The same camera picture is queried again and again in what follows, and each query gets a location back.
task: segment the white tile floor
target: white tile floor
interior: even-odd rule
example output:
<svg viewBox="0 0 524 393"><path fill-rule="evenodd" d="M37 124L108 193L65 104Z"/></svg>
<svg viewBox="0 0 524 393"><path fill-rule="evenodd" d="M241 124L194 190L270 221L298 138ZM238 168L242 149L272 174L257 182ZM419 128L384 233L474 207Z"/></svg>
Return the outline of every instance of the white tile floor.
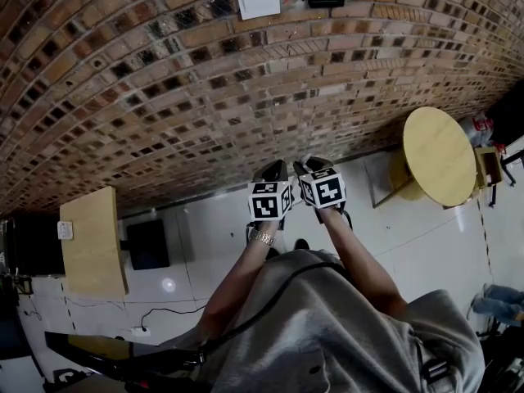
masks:
<svg viewBox="0 0 524 393"><path fill-rule="evenodd" d="M522 147L524 140L515 143L509 152ZM466 313L484 282L495 280L524 288L522 165L509 166L517 186L499 185L494 209L487 206L490 194L486 193L479 198L479 204L475 200L450 210L443 210L428 198L405 201L399 197L374 210L366 167L372 176L378 175L377 167L383 166L377 165L384 163L381 156L387 155L353 160L338 167L346 181L346 210L355 233L391 273L406 300L446 288ZM164 220L171 266L134 271L124 253L127 296L103 300L80 298L68 291L66 278L34 278L34 295L31 299L22 296L22 324L49 379L54 369L79 367L45 346L44 331L120 335L128 340L158 344L192 328L201 312L179 315L155 311L144 321L151 331L149 337L136 337L131 332L152 308L187 312L206 303L245 246L245 226L250 221L246 190L126 219L120 226L123 237L127 225L149 219ZM288 214L285 231L278 235L277 248L290 250L299 237L305 238L313 249L334 251L325 228L303 203ZM24 314L34 310L42 321L37 314ZM470 323L478 330L485 321L474 317Z"/></svg>

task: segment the brick wall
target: brick wall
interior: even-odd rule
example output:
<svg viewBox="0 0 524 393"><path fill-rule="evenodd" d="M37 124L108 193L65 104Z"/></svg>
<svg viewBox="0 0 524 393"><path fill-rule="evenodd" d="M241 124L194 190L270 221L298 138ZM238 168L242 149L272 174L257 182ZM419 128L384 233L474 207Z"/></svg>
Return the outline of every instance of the brick wall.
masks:
<svg viewBox="0 0 524 393"><path fill-rule="evenodd" d="M106 185L121 211L265 162L400 141L522 77L524 0L355 0L242 21L237 0L0 0L0 214Z"/></svg>

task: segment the person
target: person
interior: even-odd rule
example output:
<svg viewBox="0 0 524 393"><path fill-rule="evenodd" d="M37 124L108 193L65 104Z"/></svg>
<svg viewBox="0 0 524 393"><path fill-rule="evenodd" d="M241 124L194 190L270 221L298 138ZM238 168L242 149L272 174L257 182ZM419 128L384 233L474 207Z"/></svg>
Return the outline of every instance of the person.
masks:
<svg viewBox="0 0 524 393"><path fill-rule="evenodd" d="M484 284L473 299L471 311L488 314L508 326L521 326L524 320L524 292L511 287Z"/></svg>
<svg viewBox="0 0 524 393"><path fill-rule="evenodd" d="M318 214L340 262L309 249L266 261L266 241L278 223L262 222L263 237L249 241L197 326L165 344L197 348L220 337L257 314L291 273L307 265L341 263L348 278L330 268L294 278L266 315L207 357L192 375L200 386L228 393L477 391L481 347L448 293L407 303L339 212ZM449 371L430 385L424 366L435 359Z"/></svg>

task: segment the bracelet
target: bracelet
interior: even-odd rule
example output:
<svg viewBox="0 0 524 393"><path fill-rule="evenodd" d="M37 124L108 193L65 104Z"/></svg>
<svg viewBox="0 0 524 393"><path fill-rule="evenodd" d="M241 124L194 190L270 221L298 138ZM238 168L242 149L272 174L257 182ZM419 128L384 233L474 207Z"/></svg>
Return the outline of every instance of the bracelet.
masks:
<svg viewBox="0 0 524 393"><path fill-rule="evenodd" d="M258 240L259 242L265 243L269 247L273 247L273 245L275 244L275 238L273 236L267 233L263 233L260 230L257 230L256 228L253 228L251 230L249 241L251 240Z"/></svg>

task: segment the black speaker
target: black speaker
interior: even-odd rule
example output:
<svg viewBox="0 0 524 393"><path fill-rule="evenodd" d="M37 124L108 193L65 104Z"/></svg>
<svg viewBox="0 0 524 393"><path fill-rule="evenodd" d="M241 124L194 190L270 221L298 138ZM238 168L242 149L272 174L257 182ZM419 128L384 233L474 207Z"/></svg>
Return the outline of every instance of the black speaker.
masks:
<svg viewBox="0 0 524 393"><path fill-rule="evenodd" d="M126 232L133 269L155 269L169 266L164 222L161 219L128 226Z"/></svg>

